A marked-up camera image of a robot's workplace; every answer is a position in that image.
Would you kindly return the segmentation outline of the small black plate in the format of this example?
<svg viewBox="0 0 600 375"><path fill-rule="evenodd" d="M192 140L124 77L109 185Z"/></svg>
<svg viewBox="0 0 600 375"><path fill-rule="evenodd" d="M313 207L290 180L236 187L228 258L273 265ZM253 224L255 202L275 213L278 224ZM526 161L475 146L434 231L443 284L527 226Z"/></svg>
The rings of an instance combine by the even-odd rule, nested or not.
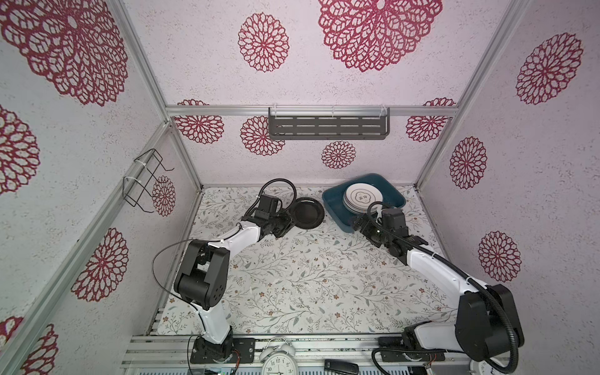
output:
<svg viewBox="0 0 600 375"><path fill-rule="evenodd" d="M292 222L297 228L312 230L323 223L325 209L315 198L297 198L289 210Z"/></svg>

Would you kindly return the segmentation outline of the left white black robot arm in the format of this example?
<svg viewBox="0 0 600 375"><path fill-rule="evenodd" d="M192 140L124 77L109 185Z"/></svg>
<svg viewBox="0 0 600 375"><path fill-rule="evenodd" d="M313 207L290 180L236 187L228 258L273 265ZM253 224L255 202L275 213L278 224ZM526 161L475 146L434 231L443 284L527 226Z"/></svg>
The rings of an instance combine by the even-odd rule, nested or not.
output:
<svg viewBox="0 0 600 375"><path fill-rule="evenodd" d="M205 342L223 345L232 335L220 302L226 292L231 259L267 236L284 237L295 226L289 210L296 199L293 195L284 207L279 198L260 195L233 229L213 240L194 239L187 246L173 290L198 309Z"/></svg>

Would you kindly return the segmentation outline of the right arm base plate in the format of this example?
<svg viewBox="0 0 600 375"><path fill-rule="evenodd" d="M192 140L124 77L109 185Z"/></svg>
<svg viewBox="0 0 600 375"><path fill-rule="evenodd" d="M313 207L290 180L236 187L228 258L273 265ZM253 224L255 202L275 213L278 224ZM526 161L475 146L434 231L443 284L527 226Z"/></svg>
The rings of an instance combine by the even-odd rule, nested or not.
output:
<svg viewBox="0 0 600 375"><path fill-rule="evenodd" d="M379 337L377 339L380 355L384 362L437 362L445 360L443 351L422 348L410 338L401 336Z"/></svg>

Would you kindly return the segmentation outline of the white plate gold outline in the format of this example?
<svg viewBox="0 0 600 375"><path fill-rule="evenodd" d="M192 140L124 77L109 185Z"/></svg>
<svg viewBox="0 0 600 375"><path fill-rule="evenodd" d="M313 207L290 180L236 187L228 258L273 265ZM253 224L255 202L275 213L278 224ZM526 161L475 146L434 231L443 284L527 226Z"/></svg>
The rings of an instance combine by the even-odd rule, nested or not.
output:
<svg viewBox="0 0 600 375"><path fill-rule="evenodd" d="M356 183L347 187L342 201L348 211L362 214L367 212L372 203L382 202L383 195L379 189L371 184Z"/></svg>

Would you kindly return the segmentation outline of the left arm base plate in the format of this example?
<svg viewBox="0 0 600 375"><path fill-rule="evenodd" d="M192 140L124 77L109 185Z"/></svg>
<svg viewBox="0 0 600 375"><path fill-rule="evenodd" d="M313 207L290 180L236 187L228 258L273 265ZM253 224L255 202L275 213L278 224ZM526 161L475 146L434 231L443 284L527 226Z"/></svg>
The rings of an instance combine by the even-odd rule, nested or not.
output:
<svg viewBox="0 0 600 375"><path fill-rule="evenodd" d="M255 358L256 339L226 338L222 344L197 338L192 347L191 364L252 363Z"/></svg>

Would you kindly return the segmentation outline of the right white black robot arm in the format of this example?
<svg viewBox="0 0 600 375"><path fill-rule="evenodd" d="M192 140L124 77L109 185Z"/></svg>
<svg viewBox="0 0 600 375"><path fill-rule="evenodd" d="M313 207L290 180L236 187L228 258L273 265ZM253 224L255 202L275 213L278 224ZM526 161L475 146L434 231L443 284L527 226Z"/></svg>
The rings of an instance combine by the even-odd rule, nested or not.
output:
<svg viewBox="0 0 600 375"><path fill-rule="evenodd" d="M402 333L406 350L412 354L461 352L502 373L514 372L524 336L507 287L480 281L437 254L427 241L409 233L400 208L385 208L380 214L367 211L353 220L352 228L433 282L456 310L453 323L429 321L406 328Z"/></svg>

